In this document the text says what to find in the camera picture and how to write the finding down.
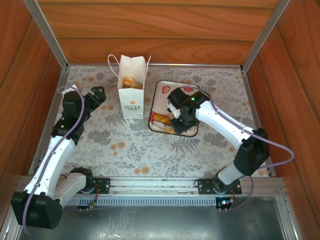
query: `table surface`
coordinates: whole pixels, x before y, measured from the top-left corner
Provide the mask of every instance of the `table surface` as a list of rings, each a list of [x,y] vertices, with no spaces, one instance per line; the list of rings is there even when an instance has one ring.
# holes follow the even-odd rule
[[[82,94],[103,86],[106,101],[84,124],[78,145],[62,173],[75,167],[109,177],[213,177],[233,161],[236,150],[221,134],[201,122],[195,137],[153,132],[148,127],[155,87],[169,80],[196,84],[213,95],[216,105],[255,128],[240,69],[150,67],[145,80],[144,119],[123,119],[118,79],[108,66],[72,66],[67,84],[80,82]],[[60,118],[60,106],[57,119]],[[267,170],[254,176],[267,177]]]

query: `vent grille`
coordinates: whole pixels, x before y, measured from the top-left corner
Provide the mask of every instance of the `vent grille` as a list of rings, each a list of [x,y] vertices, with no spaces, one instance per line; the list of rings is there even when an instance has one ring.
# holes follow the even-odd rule
[[[93,197],[76,196],[69,201],[68,206],[88,206]],[[216,206],[215,197],[99,197],[97,206],[176,206],[176,207],[209,207]]]

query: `wooden enclosure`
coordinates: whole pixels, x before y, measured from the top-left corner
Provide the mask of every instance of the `wooden enclosure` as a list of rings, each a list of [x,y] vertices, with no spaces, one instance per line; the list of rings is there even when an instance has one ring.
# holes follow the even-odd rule
[[[60,73],[24,1],[0,1],[0,226],[30,169]]]
[[[304,239],[320,236],[320,7],[292,0],[250,67],[254,102],[269,138],[289,146],[293,163],[275,167]],[[271,159],[288,158],[271,148]]]
[[[277,0],[39,0],[70,63],[242,65]]]

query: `metal floor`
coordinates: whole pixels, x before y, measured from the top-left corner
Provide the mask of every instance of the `metal floor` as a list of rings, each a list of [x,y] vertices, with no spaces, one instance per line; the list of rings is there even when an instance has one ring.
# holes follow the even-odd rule
[[[274,198],[252,198],[233,212],[215,207],[108,207],[63,213],[54,230],[20,240],[281,240]]]

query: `white tray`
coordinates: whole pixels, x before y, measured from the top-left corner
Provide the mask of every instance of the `white tray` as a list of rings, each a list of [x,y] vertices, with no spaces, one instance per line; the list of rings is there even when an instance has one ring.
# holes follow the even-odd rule
[[[183,87],[183,86],[186,86],[186,88],[182,88],[182,90],[188,95],[192,95],[195,91],[197,91],[195,89],[188,88],[188,86],[198,88],[197,85],[183,83],[183,82],[175,82],[175,81],[167,81],[167,80],[160,80],[157,82],[155,86],[155,92],[154,92],[151,112],[149,116],[149,124],[148,124],[151,131],[170,134],[167,131],[164,131],[158,126],[156,126],[154,123],[152,123],[150,120],[151,115],[152,115],[152,112],[156,112],[157,114],[168,115],[170,119],[174,118],[174,115],[167,111],[168,95],[176,88]],[[194,137],[195,135],[197,135],[197,132],[198,132],[198,125],[193,126],[187,132],[181,133],[180,136]]]

